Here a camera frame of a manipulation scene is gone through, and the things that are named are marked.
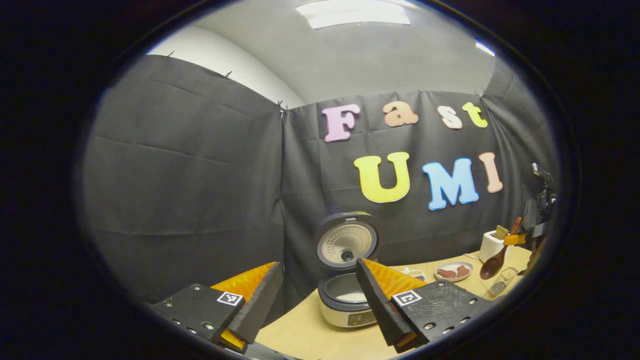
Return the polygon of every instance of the yellow letter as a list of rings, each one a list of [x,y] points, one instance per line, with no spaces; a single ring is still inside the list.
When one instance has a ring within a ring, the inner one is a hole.
[[[356,159],[353,164],[360,170],[360,188],[364,197],[373,202],[394,202],[402,199],[409,192],[409,170],[406,167],[408,158],[409,154],[406,152],[393,152],[387,156],[396,169],[397,183],[392,189],[385,189],[380,185],[378,164],[382,159],[379,156]]]
[[[480,115],[478,115],[480,114],[480,108],[475,107],[471,102],[468,102],[464,106],[462,106],[462,110],[465,110],[469,114],[469,116],[471,117],[471,121],[473,121],[477,127],[487,126],[486,120],[482,119]]]
[[[390,102],[382,107],[385,122],[389,126],[400,126],[402,124],[413,124],[418,121],[418,115],[413,113],[411,106],[404,101]]]

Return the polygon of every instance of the orange handle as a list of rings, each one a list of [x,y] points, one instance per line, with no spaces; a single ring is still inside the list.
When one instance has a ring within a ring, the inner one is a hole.
[[[520,228],[520,223],[522,222],[522,217],[516,217],[516,220],[513,222],[513,226],[511,227],[511,232],[509,235],[515,235]]]

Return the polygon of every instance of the orange soft pad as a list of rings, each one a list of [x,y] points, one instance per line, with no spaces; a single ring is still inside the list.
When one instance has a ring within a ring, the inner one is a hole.
[[[427,283],[422,280],[418,280],[411,275],[399,272],[385,265],[378,264],[375,261],[362,260],[367,265],[367,268],[371,270],[371,273],[376,278],[387,300],[391,300],[391,296],[395,294],[427,285]]]
[[[239,275],[224,280],[223,282],[219,282],[218,284],[211,286],[211,288],[242,295],[244,297],[244,301],[246,301],[246,304],[249,302],[249,300],[251,300],[253,292],[255,292],[255,289],[258,288],[258,285],[262,282],[264,276],[269,272],[269,270],[275,263],[275,261],[272,261],[268,264],[258,266],[257,268],[253,268],[249,271],[245,271]],[[240,349],[244,347],[244,341],[238,338],[229,329],[225,329],[222,332],[221,337],[224,343],[231,344]]]

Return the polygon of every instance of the ceiling light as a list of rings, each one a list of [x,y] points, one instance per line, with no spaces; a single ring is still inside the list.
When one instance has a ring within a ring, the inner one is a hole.
[[[489,49],[487,49],[486,46],[484,46],[483,44],[480,44],[479,42],[476,41],[476,47],[484,52],[486,52],[487,54],[491,55],[491,56],[495,56],[495,53]]]
[[[314,29],[359,22],[409,25],[402,6],[377,0],[327,0],[299,6],[296,10]]]

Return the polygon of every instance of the pink letter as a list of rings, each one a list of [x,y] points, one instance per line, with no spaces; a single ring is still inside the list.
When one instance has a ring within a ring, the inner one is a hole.
[[[353,114],[359,114],[360,107],[357,104],[336,106],[335,108],[324,109],[322,113],[326,115],[327,134],[324,140],[326,142],[335,142],[347,140],[351,136],[351,133],[346,131],[344,126],[347,125],[348,128],[353,129],[355,126]]]
[[[495,168],[495,154],[492,152],[483,152],[478,158],[484,163],[486,176],[489,179],[489,185],[486,187],[486,191],[495,193],[502,190],[502,181],[500,181],[498,170]]]

